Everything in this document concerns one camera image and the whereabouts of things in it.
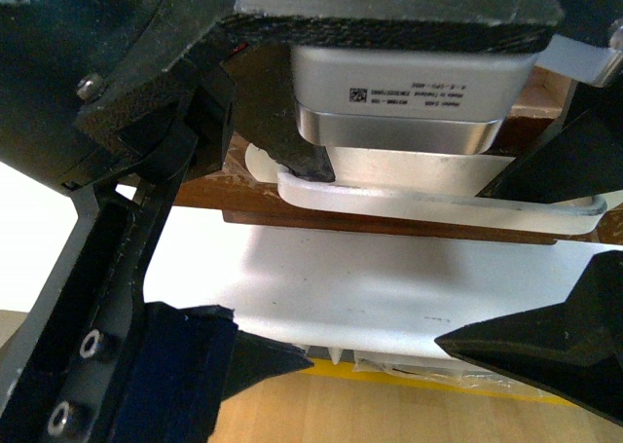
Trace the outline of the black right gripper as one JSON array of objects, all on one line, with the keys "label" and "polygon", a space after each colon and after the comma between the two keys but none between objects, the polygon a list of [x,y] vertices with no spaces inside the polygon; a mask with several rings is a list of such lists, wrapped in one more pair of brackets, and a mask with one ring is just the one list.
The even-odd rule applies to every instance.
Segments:
[{"label": "black right gripper", "polygon": [[[622,0],[1,0],[1,160],[60,193],[152,159],[241,44],[534,54],[608,45]],[[298,131],[287,46],[226,63],[235,131],[303,180],[336,178]]]}]

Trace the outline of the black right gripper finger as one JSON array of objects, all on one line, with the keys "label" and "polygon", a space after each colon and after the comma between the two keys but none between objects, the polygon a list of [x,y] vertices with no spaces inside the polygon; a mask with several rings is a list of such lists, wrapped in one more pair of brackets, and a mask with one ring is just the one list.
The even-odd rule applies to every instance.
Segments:
[{"label": "black right gripper finger", "polygon": [[622,189],[622,82],[576,83],[566,108],[480,198],[559,203]]}]

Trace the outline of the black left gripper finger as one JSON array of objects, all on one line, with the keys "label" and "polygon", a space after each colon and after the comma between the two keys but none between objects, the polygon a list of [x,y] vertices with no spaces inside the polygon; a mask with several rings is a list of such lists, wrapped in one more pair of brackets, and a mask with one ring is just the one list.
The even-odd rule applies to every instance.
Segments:
[{"label": "black left gripper finger", "polygon": [[453,358],[622,420],[622,254],[593,256],[564,302],[436,338]]},{"label": "black left gripper finger", "polygon": [[293,345],[239,329],[221,306],[146,307],[146,334],[111,429],[114,442],[205,442],[223,401],[313,366]]}]

